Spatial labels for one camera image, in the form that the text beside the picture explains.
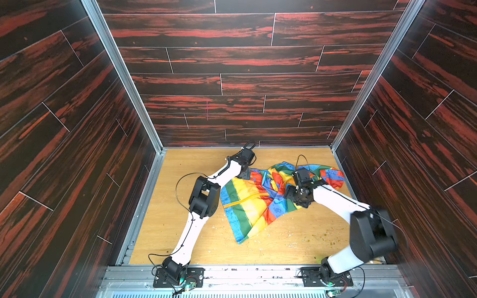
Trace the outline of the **rainbow striped kids jacket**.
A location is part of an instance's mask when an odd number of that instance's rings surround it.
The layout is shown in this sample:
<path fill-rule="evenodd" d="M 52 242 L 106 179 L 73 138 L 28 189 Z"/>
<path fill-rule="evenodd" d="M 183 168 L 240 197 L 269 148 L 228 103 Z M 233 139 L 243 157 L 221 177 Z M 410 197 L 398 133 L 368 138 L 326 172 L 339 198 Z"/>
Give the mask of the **rainbow striped kids jacket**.
<path fill-rule="evenodd" d="M 296 185 L 295 170 L 294 165 L 282 162 L 267 170 L 252 169 L 249 178 L 233 178 L 222 187 L 221 202 L 238 244 L 301 208 L 284 197 L 286 187 Z"/>

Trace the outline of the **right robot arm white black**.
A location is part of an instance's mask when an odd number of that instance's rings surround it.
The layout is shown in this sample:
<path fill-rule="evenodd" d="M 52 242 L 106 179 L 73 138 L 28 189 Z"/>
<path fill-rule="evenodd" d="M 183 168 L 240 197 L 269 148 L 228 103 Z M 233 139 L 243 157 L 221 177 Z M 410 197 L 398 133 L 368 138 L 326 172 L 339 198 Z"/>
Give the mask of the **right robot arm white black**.
<path fill-rule="evenodd" d="M 305 208 L 313 202 L 323 205 L 350 226 L 349 245 L 321 261 L 319 278 L 325 286 L 351 286 L 351 269 L 398 250 L 395 226 L 387 210 L 358 202 L 323 180 L 288 185 L 285 198 Z"/>

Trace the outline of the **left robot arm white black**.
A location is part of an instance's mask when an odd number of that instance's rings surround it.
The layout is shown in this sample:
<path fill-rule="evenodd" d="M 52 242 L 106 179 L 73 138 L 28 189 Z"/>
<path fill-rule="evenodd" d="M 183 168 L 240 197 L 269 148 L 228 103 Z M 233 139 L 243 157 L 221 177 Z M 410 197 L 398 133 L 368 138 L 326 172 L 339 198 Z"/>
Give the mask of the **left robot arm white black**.
<path fill-rule="evenodd" d="M 246 173 L 254 160 L 253 148 L 243 146 L 238 153 L 228 156 L 227 163 L 214 174 L 199 175 L 188 201 L 189 206 L 186 207 L 188 219 L 185 228 L 173 252 L 166 255 L 161 266 L 157 267 L 158 279 L 163 278 L 173 287 L 185 284 L 193 248 L 202 228 L 217 211 L 221 188 L 233 178 Z"/>

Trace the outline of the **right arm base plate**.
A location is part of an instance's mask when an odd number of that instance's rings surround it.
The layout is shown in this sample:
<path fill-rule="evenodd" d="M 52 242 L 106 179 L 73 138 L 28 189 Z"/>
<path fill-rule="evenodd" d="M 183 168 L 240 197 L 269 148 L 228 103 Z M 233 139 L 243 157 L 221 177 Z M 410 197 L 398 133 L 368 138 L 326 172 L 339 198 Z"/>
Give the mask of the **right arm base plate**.
<path fill-rule="evenodd" d="M 328 267 L 321 268 L 303 267 L 299 270 L 298 278 L 301 278 L 305 287 L 351 287 L 354 285 L 349 271 L 335 273 Z"/>

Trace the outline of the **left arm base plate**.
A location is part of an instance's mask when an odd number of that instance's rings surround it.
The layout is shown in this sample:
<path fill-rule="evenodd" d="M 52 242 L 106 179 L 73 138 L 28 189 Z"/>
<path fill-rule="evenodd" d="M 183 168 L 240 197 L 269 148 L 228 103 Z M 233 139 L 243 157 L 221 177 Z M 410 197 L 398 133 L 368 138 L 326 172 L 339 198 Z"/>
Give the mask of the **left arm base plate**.
<path fill-rule="evenodd" d="M 182 268 L 178 273 L 169 269 L 157 268 L 153 283 L 154 288 L 178 288 L 190 291 L 202 288 L 204 282 L 204 268 Z"/>

